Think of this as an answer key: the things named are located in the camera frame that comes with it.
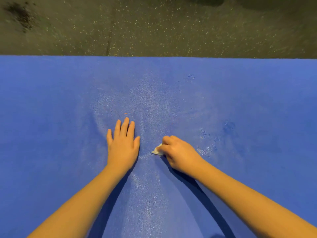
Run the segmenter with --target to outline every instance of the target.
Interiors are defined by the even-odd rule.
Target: speckled floor
[[[316,58],[317,0],[0,0],[0,54]]]

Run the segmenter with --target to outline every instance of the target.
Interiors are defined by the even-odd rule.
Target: forearm
[[[102,205],[123,176],[124,174],[117,169],[106,166],[98,176],[47,218],[28,238],[85,237]]]
[[[317,229],[206,161],[191,176],[222,199],[258,237],[316,237]]]

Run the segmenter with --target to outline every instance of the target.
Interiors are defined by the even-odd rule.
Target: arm
[[[171,167],[192,176],[223,200],[261,238],[317,237],[317,228],[206,162],[188,143],[165,136],[157,150]]]
[[[134,140],[134,122],[118,120],[114,138],[108,130],[107,166],[82,190],[49,216],[28,238],[84,238],[102,205],[136,161],[140,137]]]

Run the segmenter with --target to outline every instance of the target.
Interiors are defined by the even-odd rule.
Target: person's right hand
[[[190,144],[176,136],[164,136],[162,145],[156,150],[166,155],[172,168],[190,176],[193,169],[204,161]]]

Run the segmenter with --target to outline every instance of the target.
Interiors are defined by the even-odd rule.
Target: hand
[[[108,129],[107,133],[107,166],[118,169],[124,174],[132,168],[139,153],[140,137],[134,139],[134,128],[134,122],[132,121],[129,125],[129,118],[125,118],[122,126],[121,121],[117,121],[113,139],[111,129]]]
[[[204,161],[190,144],[176,136],[164,136],[162,145],[156,149],[166,155],[172,168],[190,176],[193,169]]]

